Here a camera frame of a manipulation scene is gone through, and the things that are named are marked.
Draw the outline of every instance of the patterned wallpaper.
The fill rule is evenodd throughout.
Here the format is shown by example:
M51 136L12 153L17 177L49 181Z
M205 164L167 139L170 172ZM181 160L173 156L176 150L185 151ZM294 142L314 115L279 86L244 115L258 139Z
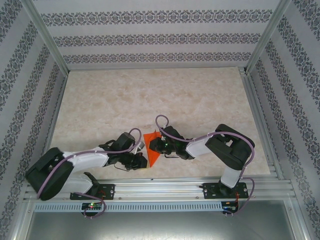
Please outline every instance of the patterned wallpaper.
M290 3L251 72L282 171L320 239L320 6Z
M35 0L68 67L244 67L279 0Z
M66 80L18 0L0 2L0 240L42 155Z

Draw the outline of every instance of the orange object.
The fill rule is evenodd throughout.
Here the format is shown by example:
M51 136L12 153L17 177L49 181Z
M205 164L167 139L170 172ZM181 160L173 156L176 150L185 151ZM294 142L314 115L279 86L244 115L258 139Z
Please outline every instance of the orange object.
M160 153L157 153L156 151L152 151L149 148L150 142L153 139L156 139L157 137L161 138L161 134L159 131L154 131L153 133L143 134L143 138L144 138L144 142L145 142L145 146L146 146L146 153L148 154L148 158L149 158L150 168L153 166L153 164L155 164L158 157L160 156Z

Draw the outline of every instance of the gray floor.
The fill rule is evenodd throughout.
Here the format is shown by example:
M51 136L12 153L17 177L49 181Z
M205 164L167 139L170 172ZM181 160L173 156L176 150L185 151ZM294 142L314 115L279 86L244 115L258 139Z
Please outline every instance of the gray floor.
M282 201L252 201L241 214L220 212L34 213L29 240L291 240Z

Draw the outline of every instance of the marble floor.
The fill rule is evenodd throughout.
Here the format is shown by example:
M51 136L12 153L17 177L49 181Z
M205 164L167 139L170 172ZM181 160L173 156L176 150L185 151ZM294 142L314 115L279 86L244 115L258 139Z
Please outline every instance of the marble floor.
M185 138L206 135L221 123L234 128L256 146L244 174L270 174L237 67L71 71L51 147L84 151L131 128L152 133L159 114ZM208 177L221 176L224 167L209 153L193 160L160 156L151 168L129 172L113 166L87 172L97 179Z

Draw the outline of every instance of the metal base plate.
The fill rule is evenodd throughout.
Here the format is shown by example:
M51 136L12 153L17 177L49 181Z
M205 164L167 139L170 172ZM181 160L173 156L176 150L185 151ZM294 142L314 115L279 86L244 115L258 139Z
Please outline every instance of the metal base plate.
M238 182L234 187L234 195L225 196L219 191L218 182L206 182L202 185L204 199L233 199L236 198L236 193L239 194L239 199L247 199L248 189L245 182Z
M95 197L102 200L113 200L115 195L115 185L114 184L100 184L100 191ZM92 200L90 197L81 196L75 193L70 193L71 200Z

